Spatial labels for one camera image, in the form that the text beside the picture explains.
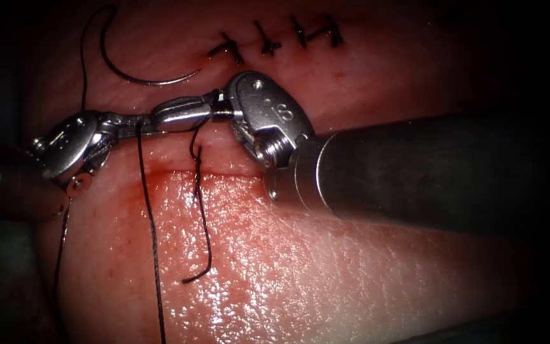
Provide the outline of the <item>left arm needle driver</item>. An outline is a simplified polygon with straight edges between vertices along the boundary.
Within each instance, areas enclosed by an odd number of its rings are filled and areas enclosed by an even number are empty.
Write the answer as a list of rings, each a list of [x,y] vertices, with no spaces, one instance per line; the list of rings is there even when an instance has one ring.
[[[85,110],[34,139],[29,152],[41,164],[46,180],[76,197],[92,185],[117,141],[117,114]]]

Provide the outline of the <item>right arm needle driver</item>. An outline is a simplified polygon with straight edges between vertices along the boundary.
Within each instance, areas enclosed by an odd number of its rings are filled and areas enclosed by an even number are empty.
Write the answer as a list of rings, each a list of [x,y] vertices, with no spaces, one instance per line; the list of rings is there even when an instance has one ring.
[[[236,140],[261,169],[287,167],[298,144],[314,136],[299,103],[261,72],[234,75],[222,89],[220,101],[232,113]]]

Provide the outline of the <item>left arm needle driver jaw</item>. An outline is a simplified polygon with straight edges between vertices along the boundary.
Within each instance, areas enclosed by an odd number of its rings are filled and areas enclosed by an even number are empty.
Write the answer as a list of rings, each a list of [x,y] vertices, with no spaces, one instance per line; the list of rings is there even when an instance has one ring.
[[[162,134],[157,130],[150,115],[111,114],[111,122],[115,126],[118,140],[127,140],[137,136],[152,136]]]

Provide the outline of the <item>right arm needle driver jaw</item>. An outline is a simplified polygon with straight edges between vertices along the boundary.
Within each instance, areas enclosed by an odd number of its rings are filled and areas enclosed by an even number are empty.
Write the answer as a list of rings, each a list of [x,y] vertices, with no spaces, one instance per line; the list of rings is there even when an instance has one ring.
[[[155,109],[151,117],[155,129],[176,133],[197,127],[210,113],[211,107],[208,104],[186,104]]]
[[[183,96],[170,99],[163,103],[160,103],[154,107],[154,109],[168,109],[180,106],[194,106],[203,104],[212,104],[220,96],[219,90],[212,90],[202,96]]]

